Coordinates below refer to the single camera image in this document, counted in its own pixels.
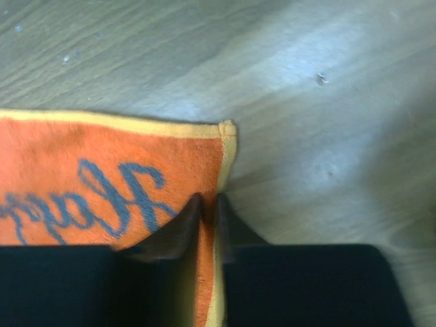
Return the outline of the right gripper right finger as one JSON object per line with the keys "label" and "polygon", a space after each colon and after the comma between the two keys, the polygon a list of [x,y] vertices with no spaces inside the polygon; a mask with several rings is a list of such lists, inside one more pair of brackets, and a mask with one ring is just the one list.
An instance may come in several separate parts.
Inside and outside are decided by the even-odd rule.
{"label": "right gripper right finger", "polygon": [[376,247],[273,245],[217,197],[229,326],[412,326],[391,265]]}

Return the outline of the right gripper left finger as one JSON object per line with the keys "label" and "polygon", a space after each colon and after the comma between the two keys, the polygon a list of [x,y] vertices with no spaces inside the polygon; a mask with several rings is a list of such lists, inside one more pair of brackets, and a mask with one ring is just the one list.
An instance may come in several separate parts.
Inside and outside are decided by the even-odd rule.
{"label": "right gripper left finger", "polygon": [[138,244],[1,248],[2,326],[193,326],[203,199]]}

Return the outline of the grey orange towel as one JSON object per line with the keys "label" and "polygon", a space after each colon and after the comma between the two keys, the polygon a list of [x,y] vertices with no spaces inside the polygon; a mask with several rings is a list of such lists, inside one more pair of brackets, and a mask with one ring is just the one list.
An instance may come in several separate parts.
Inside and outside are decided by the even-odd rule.
{"label": "grey orange towel", "polygon": [[236,127],[67,111],[1,111],[1,248],[130,248],[202,196],[195,324],[221,326],[223,273],[214,209]]}

